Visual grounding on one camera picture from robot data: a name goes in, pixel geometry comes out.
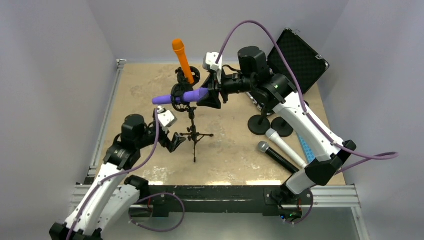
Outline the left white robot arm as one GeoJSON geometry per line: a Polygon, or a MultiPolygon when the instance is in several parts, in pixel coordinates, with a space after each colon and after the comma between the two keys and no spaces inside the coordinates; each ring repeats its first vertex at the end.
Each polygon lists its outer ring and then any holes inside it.
{"type": "Polygon", "coordinates": [[[88,192],[64,223],[54,223],[49,230],[53,240],[100,240],[109,227],[132,205],[148,204],[155,197],[164,198],[167,192],[152,194],[149,181],[129,175],[137,170],[141,149],[153,146],[148,160],[158,144],[169,152],[185,141],[178,133],[168,138],[168,128],[177,122],[170,110],[157,107],[154,121],[146,124],[143,116],[132,114],[125,118],[112,146],[107,150],[103,165],[88,192]]]}

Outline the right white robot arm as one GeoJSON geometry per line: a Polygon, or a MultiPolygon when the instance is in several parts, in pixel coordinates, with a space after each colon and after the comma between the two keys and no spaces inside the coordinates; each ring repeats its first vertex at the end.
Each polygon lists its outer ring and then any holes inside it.
{"type": "Polygon", "coordinates": [[[271,109],[306,140],[315,159],[281,186],[282,200],[292,204],[303,191],[314,185],[325,186],[357,146],[352,140],[343,140],[332,133],[320,119],[315,119],[316,114],[305,104],[300,88],[285,75],[272,73],[266,54],[257,46],[239,50],[238,61],[240,72],[226,75],[221,54],[206,53],[203,68],[209,76],[203,86],[207,93],[197,100],[197,105],[220,109],[230,94],[250,92],[264,104],[263,113],[271,109]]]}

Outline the round-base shock-mount stand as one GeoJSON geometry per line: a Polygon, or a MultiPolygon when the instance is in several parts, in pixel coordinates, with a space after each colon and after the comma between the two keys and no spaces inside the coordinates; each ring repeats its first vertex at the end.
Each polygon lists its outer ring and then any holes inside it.
{"type": "Polygon", "coordinates": [[[193,83],[189,83],[189,79],[185,76],[184,71],[181,67],[175,70],[177,82],[180,84],[185,84],[189,86],[195,86],[196,84],[198,84],[201,79],[200,71],[194,66],[190,66],[190,70],[193,77],[193,83]]]}

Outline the white microphone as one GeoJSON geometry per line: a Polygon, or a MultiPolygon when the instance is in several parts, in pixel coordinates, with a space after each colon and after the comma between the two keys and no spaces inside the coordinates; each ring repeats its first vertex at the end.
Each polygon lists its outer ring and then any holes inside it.
{"type": "Polygon", "coordinates": [[[307,166],[307,162],[303,160],[296,151],[294,151],[272,128],[268,129],[265,135],[278,146],[286,155],[288,155],[301,169],[307,166]]]}

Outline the black silver-mesh microphone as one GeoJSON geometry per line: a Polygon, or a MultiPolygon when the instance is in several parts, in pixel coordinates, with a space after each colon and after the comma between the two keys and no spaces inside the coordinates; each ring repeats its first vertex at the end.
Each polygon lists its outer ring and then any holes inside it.
{"type": "Polygon", "coordinates": [[[289,171],[291,174],[295,174],[299,171],[299,169],[295,165],[293,165],[286,158],[284,158],[282,155],[280,155],[278,152],[276,152],[273,148],[271,148],[270,145],[266,141],[260,141],[257,144],[257,149],[260,152],[265,153],[267,156],[269,156],[277,164],[282,166],[284,169],[289,171]]]}

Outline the black tripod shock-mount stand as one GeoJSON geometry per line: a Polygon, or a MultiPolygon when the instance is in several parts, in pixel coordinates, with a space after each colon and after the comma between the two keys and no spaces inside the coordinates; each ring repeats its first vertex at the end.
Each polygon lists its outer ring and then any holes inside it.
{"type": "Polygon", "coordinates": [[[190,106],[188,102],[175,102],[175,96],[181,97],[183,93],[192,91],[193,89],[189,87],[189,85],[177,83],[172,87],[171,95],[172,95],[172,107],[174,110],[180,113],[188,112],[188,118],[191,121],[191,126],[187,128],[187,133],[181,133],[182,136],[186,136],[189,141],[193,141],[193,162],[197,162],[196,158],[196,146],[197,143],[200,142],[204,137],[214,137],[213,133],[200,133],[197,131],[197,127],[195,125],[195,110],[197,107],[190,106]]]}

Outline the black clip stand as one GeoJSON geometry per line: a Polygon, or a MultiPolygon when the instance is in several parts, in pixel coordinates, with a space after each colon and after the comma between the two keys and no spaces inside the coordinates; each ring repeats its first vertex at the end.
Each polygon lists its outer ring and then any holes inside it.
{"type": "Polygon", "coordinates": [[[293,127],[282,117],[276,117],[271,122],[271,128],[275,130],[282,138],[287,138],[294,132],[293,127]]]}
{"type": "Polygon", "coordinates": [[[260,114],[253,115],[247,122],[247,127],[251,133],[257,136],[263,136],[271,128],[271,123],[268,120],[267,107],[263,107],[260,114]]]}

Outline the orange microphone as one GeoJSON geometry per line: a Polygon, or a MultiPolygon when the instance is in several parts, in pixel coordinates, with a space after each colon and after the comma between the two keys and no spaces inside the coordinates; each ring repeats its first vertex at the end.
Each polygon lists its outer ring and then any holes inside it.
{"type": "Polygon", "coordinates": [[[185,45],[183,41],[180,38],[175,38],[172,41],[172,49],[179,60],[184,76],[188,79],[187,80],[188,83],[193,84],[195,81],[194,81],[193,74],[192,74],[192,71],[186,56],[185,45]]]}

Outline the purple microphone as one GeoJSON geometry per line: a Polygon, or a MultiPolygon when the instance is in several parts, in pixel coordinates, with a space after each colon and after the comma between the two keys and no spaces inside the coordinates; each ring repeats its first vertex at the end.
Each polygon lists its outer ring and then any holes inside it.
{"type": "MultiPolygon", "coordinates": [[[[209,90],[207,88],[201,87],[193,91],[187,91],[182,94],[182,96],[174,96],[176,103],[192,103],[200,101],[204,96],[207,95],[209,90]]],[[[172,95],[162,95],[157,96],[152,99],[152,104],[154,105],[168,105],[171,104],[172,95]]]]}

